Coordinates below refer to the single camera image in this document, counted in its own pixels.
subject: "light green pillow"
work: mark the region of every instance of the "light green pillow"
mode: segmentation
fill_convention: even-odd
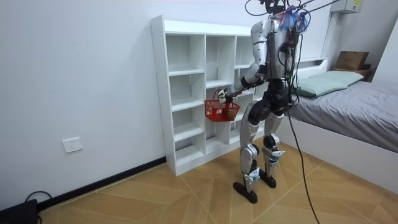
[[[340,82],[328,80],[326,78],[318,78],[317,75],[310,78],[300,79],[299,85],[300,86],[297,89],[297,93],[301,96],[310,98],[347,89],[347,86]]]
[[[355,72],[338,72],[338,71],[325,72],[325,73],[313,76],[313,78],[315,78],[315,77],[340,82],[346,86],[352,85],[352,84],[360,81],[363,78],[363,76],[361,74],[358,74]]]

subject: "white bed frame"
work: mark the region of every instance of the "white bed frame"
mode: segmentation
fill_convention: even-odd
[[[298,76],[311,77],[325,72],[326,68],[324,60],[320,65],[300,68]],[[292,124],[302,151],[398,194],[398,153],[296,119],[292,119]],[[296,147],[287,117],[276,135],[282,142]]]

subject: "wall outlet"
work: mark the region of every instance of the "wall outlet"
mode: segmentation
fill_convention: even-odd
[[[68,139],[62,141],[63,147],[65,148],[65,152],[74,152],[77,150],[83,149],[81,145],[80,138]]]

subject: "red plastic basket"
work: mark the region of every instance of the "red plastic basket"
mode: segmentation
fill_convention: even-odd
[[[240,106],[236,103],[220,103],[218,100],[205,100],[205,116],[213,122],[233,121]]]

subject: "wooden floor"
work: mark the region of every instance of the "wooden floor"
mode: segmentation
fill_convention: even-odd
[[[232,188],[241,181],[235,150],[175,177],[162,165],[41,213],[44,224],[311,224],[310,210],[296,149],[275,168],[277,188],[261,180],[250,204]],[[263,158],[259,162],[264,168]],[[305,171],[313,206],[321,224],[398,223],[398,195],[335,166],[305,155]]]

